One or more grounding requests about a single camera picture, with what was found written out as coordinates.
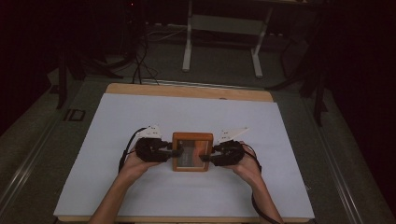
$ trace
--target wooden edge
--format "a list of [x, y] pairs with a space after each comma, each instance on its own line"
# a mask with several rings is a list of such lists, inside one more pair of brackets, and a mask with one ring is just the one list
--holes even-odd
[[[63, 222], [86, 222], [90, 219], [87, 216], [58, 216]], [[308, 222], [307, 217], [284, 217], [284, 222]], [[180, 223], [180, 222], [238, 222], [238, 223], [258, 223], [258, 217], [117, 217], [116, 222], [157, 222], [157, 223]]]
[[112, 83], [108, 85], [106, 93], [263, 102], [274, 101], [271, 93], [268, 91], [245, 91], [208, 87], [135, 85], [124, 83]]

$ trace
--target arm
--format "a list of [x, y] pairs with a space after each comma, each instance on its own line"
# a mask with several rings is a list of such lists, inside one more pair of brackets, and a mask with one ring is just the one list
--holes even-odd
[[157, 164], [159, 163], [144, 162], [136, 156], [136, 153], [131, 153], [108, 190], [105, 198], [90, 218], [89, 223], [114, 223], [128, 188], [131, 187], [149, 167]]
[[[244, 150], [252, 153], [247, 147], [244, 146]], [[268, 188], [262, 179], [262, 174], [257, 163], [253, 158], [248, 155], [238, 162], [236, 165], [226, 166], [225, 168], [232, 169], [234, 173], [239, 175], [243, 180], [245, 180], [251, 187], [253, 191], [253, 197], [258, 205], [259, 209], [268, 217], [274, 219], [278, 223], [283, 223], [282, 217], [278, 213], [274, 202], [272, 201], [271, 195], [268, 192]], [[260, 223], [269, 223], [263, 217], [260, 217]]]

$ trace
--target white paper sheet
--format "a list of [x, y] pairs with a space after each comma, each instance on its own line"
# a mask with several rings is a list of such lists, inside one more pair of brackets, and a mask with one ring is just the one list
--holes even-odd
[[[90, 216], [117, 175], [122, 151], [139, 128], [213, 133], [249, 127], [235, 140], [252, 146], [282, 217], [314, 217], [276, 103], [104, 94], [55, 209], [55, 216]], [[231, 170], [173, 172], [169, 160], [150, 168], [129, 189], [119, 216], [256, 217], [249, 186]]]

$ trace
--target small wooden box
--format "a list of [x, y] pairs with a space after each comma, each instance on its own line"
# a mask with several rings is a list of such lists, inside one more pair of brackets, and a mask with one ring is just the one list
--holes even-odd
[[173, 158], [173, 170], [181, 172], [205, 172], [209, 162], [199, 156], [210, 155], [213, 147], [212, 133], [173, 133], [172, 149], [183, 147], [183, 153]]

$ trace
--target forearm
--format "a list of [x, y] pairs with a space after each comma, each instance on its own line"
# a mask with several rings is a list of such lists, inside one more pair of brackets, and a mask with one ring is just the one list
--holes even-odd
[[128, 188], [124, 181], [116, 178], [89, 223], [114, 223]]
[[[253, 197], [258, 205], [259, 209], [271, 219], [277, 221], [278, 223], [283, 223], [282, 217], [276, 209], [274, 202], [272, 201], [271, 195], [262, 180], [258, 178], [249, 184], [253, 190]], [[263, 217], [260, 217], [260, 223], [270, 223]]]

